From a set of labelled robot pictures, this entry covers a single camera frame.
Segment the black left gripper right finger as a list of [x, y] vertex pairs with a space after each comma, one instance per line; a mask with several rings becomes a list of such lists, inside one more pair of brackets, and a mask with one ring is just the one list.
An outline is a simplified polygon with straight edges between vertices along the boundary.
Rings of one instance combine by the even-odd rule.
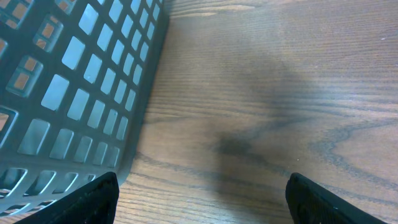
[[291, 174], [285, 198], [295, 224], [386, 224], [302, 174]]

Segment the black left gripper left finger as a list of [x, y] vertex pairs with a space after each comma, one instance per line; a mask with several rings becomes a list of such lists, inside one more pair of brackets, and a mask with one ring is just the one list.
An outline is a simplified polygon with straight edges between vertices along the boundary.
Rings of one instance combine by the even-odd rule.
[[119, 197], [114, 172], [107, 172], [16, 224], [113, 224]]

